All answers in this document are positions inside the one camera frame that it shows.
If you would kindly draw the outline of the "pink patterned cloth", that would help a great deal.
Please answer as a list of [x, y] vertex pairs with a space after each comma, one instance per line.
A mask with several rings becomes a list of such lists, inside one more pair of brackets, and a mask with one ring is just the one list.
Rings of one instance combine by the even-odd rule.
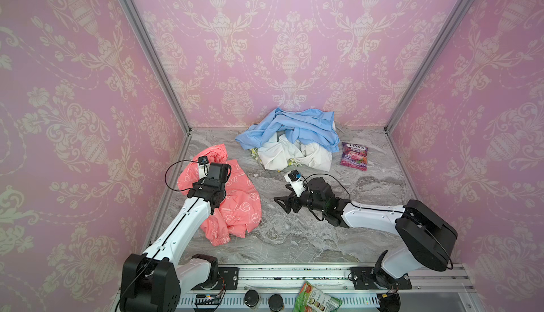
[[226, 198], [213, 215], [201, 224], [205, 237], [213, 246], [227, 244], [233, 236], [244, 238], [262, 220], [261, 198], [238, 161], [228, 159], [225, 145], [211, 146], [193, 157], [193, 161], [178, 177], [178, 188], [186, 190], [199, 180], [196, 162], [202, 156], [206, 156], [211, 163], [227, 163], [232, 168], [225, 186]]

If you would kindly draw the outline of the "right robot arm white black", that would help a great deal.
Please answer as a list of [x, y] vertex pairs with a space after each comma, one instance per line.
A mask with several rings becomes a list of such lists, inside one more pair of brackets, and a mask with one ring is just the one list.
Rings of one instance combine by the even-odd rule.
[[398, 206], [361, 204], [337, 196], [322, 177], [309, 181], [302, 176], [286, 179], [290, 194], [274, 199], [286, 213], [306, 208], [318, 221], [335, 227], [366, 228], [401, 238], [402, 245], [383, 251], [371, 271], [379, 286], [393, 284], [421, 268], [436, 272], [453, 268], [451, 254], [458, 233], [423, 202], [410, 200]]

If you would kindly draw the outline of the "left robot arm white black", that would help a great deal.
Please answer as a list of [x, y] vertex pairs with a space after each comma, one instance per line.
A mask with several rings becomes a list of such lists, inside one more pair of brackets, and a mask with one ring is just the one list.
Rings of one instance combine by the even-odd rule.
[[231, 173], [227, 163], [199, 163], [199, 179], [185, 190], [186, 200], [174, 221], [143, 253], [133, 253], [124, 262], [115, 311], [175, 311], [193, 288], [224, 285], [217, 258], [196, 254], [185, 265], [179, 261], [195, 233], [226, 198]]

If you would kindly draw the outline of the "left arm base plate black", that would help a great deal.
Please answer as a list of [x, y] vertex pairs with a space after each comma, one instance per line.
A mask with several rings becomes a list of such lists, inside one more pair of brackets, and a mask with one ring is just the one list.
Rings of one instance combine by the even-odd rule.
[[219, 267], [218, 275], [214, 282], [205, 285], [197, 285], [194, 291], [235, 291], [238, 288], [239, 268], [238, 267]]

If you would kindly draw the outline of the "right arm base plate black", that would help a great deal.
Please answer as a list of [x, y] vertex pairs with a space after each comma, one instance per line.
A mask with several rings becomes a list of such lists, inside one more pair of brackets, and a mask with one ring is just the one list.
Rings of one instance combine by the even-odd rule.
[[411, 290], [412, 283], [408, 275], [395, 279], [382, 270], [371, 267], [352, 267], [348, 279], [353, 283], [355, 290]]

